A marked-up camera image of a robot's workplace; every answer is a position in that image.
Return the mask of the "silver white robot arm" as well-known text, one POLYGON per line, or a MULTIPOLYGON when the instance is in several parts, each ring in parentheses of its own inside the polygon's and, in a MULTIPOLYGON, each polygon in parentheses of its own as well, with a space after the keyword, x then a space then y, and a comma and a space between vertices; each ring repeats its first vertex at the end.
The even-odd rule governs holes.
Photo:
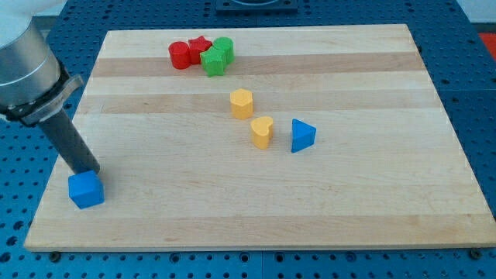
POLYGON ((61 0, 1 0, 1 114, 26 126, 56 115, 84 85, 70 76, 33 23, 61 0))

